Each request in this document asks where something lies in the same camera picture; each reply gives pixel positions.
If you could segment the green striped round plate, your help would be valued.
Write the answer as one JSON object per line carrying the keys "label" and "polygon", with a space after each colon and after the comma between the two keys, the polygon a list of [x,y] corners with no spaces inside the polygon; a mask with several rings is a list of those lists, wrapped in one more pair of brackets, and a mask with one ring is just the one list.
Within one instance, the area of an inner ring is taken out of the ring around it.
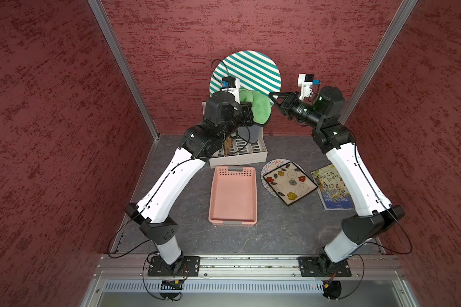
{"label": "green striped round plate", "polygon": [[219,91],[222,79],[230,75],[240,81],[240,88],[261,92],[280,92],[282,78],[276,63],[257,51],[239,51],[211,64],[209,93]]}

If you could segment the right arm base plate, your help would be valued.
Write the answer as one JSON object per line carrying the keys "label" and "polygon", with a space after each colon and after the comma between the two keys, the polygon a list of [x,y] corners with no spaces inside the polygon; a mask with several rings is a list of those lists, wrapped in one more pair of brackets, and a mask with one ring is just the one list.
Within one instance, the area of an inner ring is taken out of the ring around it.
{"label": "right arm base plate", "polygon": [[324,255],[320,257],[298,257],[297,260],[302,277],[346,278],[352,276],[346,260],[334,263]]}

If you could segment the left aluminium corner post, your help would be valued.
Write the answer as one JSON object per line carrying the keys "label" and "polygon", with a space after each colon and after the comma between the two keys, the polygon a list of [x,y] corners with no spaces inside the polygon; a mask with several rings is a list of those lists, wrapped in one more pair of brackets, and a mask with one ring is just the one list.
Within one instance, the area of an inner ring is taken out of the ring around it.
{"label": "left aluminium corner post", "polygon": [[145,99],[143,98],[142,92],[139,89],[138,83],[133,75],[133,72],[128,64],[128,61],[125,57],[125,54],[122,50],[122,47],[119,43],[119,40],[115,34],[113,26],[108,18],[106,10],[100,0],[88,0],[88,4],[93,11],[93,14],[96,18],[96,21],[101,28],[102,34],[104,35],[106,42],[113,54],[116,63],[119,66],[119,69],[128,85],[128,88],[140,110],[142,117],[149,128],[152,138],[155,141],[160,139],[160,132],[156,127],[156,124],[150,115],[150,112],[146,106]]}

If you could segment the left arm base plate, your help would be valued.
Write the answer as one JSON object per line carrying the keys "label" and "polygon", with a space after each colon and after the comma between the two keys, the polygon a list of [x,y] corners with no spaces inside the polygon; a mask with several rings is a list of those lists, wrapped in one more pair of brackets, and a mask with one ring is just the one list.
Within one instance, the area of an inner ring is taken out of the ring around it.
{"label": "left arm base plate", "polygon": [[198,276],[201,257],[181,256],[173,264],[167,264],[160,256],[150,259],[147,276],[194,277]]}

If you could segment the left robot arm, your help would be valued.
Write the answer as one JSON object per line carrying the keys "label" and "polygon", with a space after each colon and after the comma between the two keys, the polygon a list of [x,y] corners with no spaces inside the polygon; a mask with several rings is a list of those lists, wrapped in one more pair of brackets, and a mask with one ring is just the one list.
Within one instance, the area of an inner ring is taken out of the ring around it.
{"label": "left robot arm", "polygon": [[240,127],[254,124],[252,102],[238,102],[230,92],[215,92],[207,99],[202,122],[189,128],[167,168],[152,189],[125,213],[140,226],[167,266],[183,259],[177,239],[178,224],[170,210],[192,177],[218,152]]}

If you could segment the yellow illustrated book in rack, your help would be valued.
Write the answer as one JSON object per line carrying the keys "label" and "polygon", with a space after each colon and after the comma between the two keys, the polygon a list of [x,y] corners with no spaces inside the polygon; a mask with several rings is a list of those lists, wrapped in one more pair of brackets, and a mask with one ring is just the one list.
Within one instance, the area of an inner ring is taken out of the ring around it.
{"label": "yellow illustrated book in rack", "polygon": [[232,138],[227,138],[224,141],[224,146],[223,146],[223,154],[224,156],[228,156],[233,149],[233,139]]}

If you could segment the right aluminium corner post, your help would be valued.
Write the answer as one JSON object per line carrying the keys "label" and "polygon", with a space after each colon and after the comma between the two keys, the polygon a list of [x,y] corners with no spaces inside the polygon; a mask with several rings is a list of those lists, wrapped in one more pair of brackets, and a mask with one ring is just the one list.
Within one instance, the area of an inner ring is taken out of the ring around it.
{"label": "right aluminium corner post", "polygon": [[403,26],[407,22],[410,14],[417,5],[417,0],[403,0],[389,26],[387,27],[379,45],[377,46],[371,60],[366,67],[362,77],[360,78],[357,86],[355,87],[352,96],[347,102],[347,106],[344,108],[343,114],[340,116],[340,122],[345,124],[349,117],[352,115],[355,107],[358,105],[360,98],[365,92],[366,88],[370,84],[380,65],[384,61],[384,58],[388,54],[397,36],[401,32]]}

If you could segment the white file organiser rack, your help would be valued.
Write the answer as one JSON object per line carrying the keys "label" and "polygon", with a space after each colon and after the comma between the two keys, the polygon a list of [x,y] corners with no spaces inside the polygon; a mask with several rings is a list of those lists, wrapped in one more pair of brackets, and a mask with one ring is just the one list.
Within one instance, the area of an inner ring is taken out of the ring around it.
{"label": "white file organiser rack", "polygon": [[225,154],[225,147],[217,151],[209,160],[211,168],[217,166],[242,166],[265,162],[268,151],[263,139],[263,132],[258,134],[257,143],[247,143],[244,139],[232,139],[232,146]]}

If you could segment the pink plastic basket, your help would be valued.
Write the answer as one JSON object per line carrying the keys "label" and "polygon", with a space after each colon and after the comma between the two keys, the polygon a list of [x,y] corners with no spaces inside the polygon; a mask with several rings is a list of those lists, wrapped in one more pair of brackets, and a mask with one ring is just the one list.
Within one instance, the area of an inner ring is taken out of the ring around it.
{"label": "pink plastic basket", "polygon": [[256,169],[215,168],[208,220],[213,225],[254,226],[257,223]]}

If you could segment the aluminium front rail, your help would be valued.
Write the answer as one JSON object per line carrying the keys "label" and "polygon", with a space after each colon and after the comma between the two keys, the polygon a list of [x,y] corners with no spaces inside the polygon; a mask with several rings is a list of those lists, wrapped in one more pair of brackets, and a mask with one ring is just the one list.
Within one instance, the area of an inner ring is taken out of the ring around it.
{"label": "aluminium front rail", "polygon": [[[200,255],[195,264],[187,265],[190,280],[323,280],[314,269],[299,264],[298,255]],[[159,278],[164,268],[146,255],[134,254],[113,259],[102,256],[93,277],[104,279],[143,277]],[[362,255],[348,259],[346,268],[334,280],[406,280],[407,274],[397,256]]]}

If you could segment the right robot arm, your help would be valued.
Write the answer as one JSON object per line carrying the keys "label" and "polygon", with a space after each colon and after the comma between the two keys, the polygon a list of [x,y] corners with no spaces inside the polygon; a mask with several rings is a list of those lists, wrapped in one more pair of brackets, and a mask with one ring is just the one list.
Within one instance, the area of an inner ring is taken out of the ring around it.
{"label": "right robot arm", "polygon": [[353,200],[356,215],[343,220],[340,233],[323,248],[320,260],[324,265],[346,260],[404,217],[403,208],[381,192],[362,162],[353,133],[340,123],[346,103],[340,89],[322,88],[312,105],[298,92],[271,92],[268,96],[282,115],[312,127],[315,143],[339,172]]}

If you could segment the aluminium corner post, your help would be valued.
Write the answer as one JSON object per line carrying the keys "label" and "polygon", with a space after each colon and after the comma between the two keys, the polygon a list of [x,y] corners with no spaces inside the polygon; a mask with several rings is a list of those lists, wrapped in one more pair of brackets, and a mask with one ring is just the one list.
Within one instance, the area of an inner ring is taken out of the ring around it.
{"label": "aluminium corner post", "polygon": [[150,112],[146,106],[145,99],[143,98],[142,92],[139,89],[138,83],[133,75],[133,72],[128,64],[128,61],[125,57],[125,54],[122,50],[122,47],[119,43],[119,40],[115,34],[113,26],[108,18],[106,10],[100,0],[88,0],[88,4],[93,11],[93,14],[96,18],[96,21],[101,28],[102,34],[104,35],[106,42],[113,54],[116,63],[119,66],[119,69],[128,85],[128,88],[140,110],[142,117],[149,128],[152,138],[155,141],[160,139],[160,132],[156,127],[156,124],[150,115]]}
{"label": "aluminium corner post", "polygon": [[384,58],[388,54],[397,36],[401,32],[403,26],[407,22],[410,14],[417,5],[417,0],[403,0],[389,26],[387,27],[379,45],[377,46],[371,60],[366,67],[362,77],[360,78],[357,86],[355,87],[352,96],[347,102],[347,106],[344,108],[343,114],[340,116],[340,122],[345,124],[349,117],[352,115],[355,107],[358,105],[360,98],[365,92],[366,88],[370,84],[380,65],[384,61]]}

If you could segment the illustrated children's book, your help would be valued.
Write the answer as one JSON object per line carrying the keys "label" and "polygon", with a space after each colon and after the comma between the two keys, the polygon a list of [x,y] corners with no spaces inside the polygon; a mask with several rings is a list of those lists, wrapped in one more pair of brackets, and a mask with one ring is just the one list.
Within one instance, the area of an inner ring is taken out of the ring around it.
{"label": "illustrated children's book", "polygon": [[311,175],[318,186],[318,194],[326,211],[354,209],[352,197],[334,165],[315,170]]}

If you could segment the green microfibre cloth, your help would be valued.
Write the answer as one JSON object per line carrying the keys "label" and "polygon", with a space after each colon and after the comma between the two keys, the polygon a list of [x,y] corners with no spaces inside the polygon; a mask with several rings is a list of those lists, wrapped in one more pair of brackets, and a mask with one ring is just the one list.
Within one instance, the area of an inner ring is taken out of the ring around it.
{"label": "green microfibre cloth", "polygon": [[264,127],[271,118],[273,103],[269,97],[259,91],[242,89],[239,91],[239,101],[251,103],[254,123]]}

